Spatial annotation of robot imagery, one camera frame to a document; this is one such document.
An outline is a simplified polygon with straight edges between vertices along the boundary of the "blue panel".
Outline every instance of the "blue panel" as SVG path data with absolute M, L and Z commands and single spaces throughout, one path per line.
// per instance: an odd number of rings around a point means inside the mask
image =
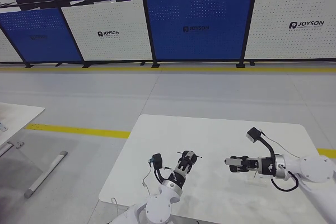
M 239 59 L 250 0 L 147 0 L 158 60 Z
M 0 13 L 0 23 L 28 62 L 81 60 L 57 8 Z

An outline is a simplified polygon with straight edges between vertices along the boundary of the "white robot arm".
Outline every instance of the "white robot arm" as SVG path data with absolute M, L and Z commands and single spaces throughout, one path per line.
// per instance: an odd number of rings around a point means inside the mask
M 114 219 L 110 224 L 141 224 L 139 215 L 145 210 L 148 224 L 173 224 L 171 212 L 173 203 L 180 201 L 183 193 L 182 187 L 185 177 L 197 161 L 198 156 L 192 151 L 184 151 L 178 161 L 178 165 L 168 179 L 161 176 L 162 157 L 160 154 L 153 155 L 149 163 L 153 163 L 154 173 L 157 180 L 161 183 L 159 195 L 150 195 L 140 204 L 135 204 L 129 210 Z
M 270 151 L 270 157 L 248 158 L 247 156 L 232 156 L 225 159 L 232 172 L 256 171 L 259 174 L 270 175 L 276 179 L 293 178 L 296 185 L 291 189 L 281 189 L 271 179 L 273 185 L 283 191 L 290 192 L 300 187 L 309 201 L 320 212 L 329 224 L 336 224 L 336 165 L 326 156 L 306 156 L 291 160 L 286 155 L 275 154 L 272 147 L 261 137 L 262 131 L 252 128 L 247 137 L 252 141 L 260 141 Z M 329 180 L 334 185 L 325 189 L 310 189 L 305 183 L 324 183 Z

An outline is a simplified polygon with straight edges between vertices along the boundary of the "floor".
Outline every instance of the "floor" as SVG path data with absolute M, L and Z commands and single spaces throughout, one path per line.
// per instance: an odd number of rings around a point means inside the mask
M 0 71 L 0 102 L 45 107 L 34 120 L 38 124 L 124 131 L 141 114 L 298 123 L 317 148 L 336 149 L 336 72 L 279 70 L 336 68 L 336 63 L 255 66 L 269 71 L 177 69 L 234 66 L 166 63 L 161 67 L 170 71 Z M 0 224 L 98 224 L 116 216 L 115 206 L 99 202 L 98 195 L 125 139 L 35 130 L 21 134 L 21 151 L 9 150 L 0 158 Z M 62 150 L 68 156 L 25 199 L 25 190 Z M 196 222 L 177 218 L 176 223 Z

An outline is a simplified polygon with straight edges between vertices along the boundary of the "white table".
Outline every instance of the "white table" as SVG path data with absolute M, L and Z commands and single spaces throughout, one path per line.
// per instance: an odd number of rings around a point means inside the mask
M 4 104 L 0 102 L 0 121 L 8 128 L 5 132 L 0 131 L 0 156 L 12 146 L 15 146 L 17 149 L 22 147 L 24 143 L 17 139 L 16 134 L 44 110 L 45 108 L 36 106 Z M 51 163 L 49 170 L 43 172 L 43 174 L 26 191 L 26 198 L 29 198 L 34 193 L 66 154 L 67 152 L 64 151 L 60 153 L 60 155 Z
M 262 129 L 297 156 L 318 155 L 305 128 L 298 124 L 141 115 L 99 198 L 110 203 L 114 197 L 123 206 L 143 201 L 148 195 L 142 186 L 149 172 L 148 159 L 160 153 L 164 166 L 174 168 L 181 156 L 177 152 L 192 150 L 203 158 L 187 175 L 181 201 L 172 205 L 173 215 L 213 223 L 325 223 L 300 189 L 280 192 L 269 179 L 253 179 L 255 172 L 230 172 L 224 163 L 227 157 L 270 155 L 260 142 L 247 139 L 252 127 Z M 285 154 L 270 144 L 276 153 Z M 276 182 L 282 188 L 295 184 L 293 180 Z M 158 193 L 153 173 L 146 183 L 152 194 Z

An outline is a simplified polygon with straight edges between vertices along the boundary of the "yellow stripe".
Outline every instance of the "yellow stripe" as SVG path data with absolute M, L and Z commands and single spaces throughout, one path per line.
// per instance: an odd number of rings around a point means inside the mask
M 57 125 L 46 125 L 46 124 L 29 124 L 26 129 L 29 130 L 44 130 L 47 132 L 61 132 L 70 134 L 86 134 L 90 136 L 104 136 L 113 138 L 128 138 L 130 132 L 124 132 L 120 130 L 103 130 L 103 129 L 92 129 L 92 128 L 77 128 L 77 127 L 65 127 Z M 331 150 L 327 148 L 318 148 L 320 155 L 327 156 L 329 158 L 336 158 L 336 150 Z
M 0 68 L 0 71 L 193 71 L 193 72 L 336 72 L 336 68 L 226 68 L 226 67 L 90 67 L 90 68 Z
M 318 148 L 320 155 L 327 156 L 328 158 L 336 158 L 336 150 L 329 150 L 328 148 Z
M 64 127 L 56 125 L 45 124 L 29 124 L 26 129 L 29 130 L 44 130 L 47 132 L 62 132 L 70 134 L 87 134 L 90 136 L 104 136 L 113 138 L 128 138 L 130 132 L 123 132 L 120 130 L 102 130 L 91 128 L 77 128 L 77 127 Z

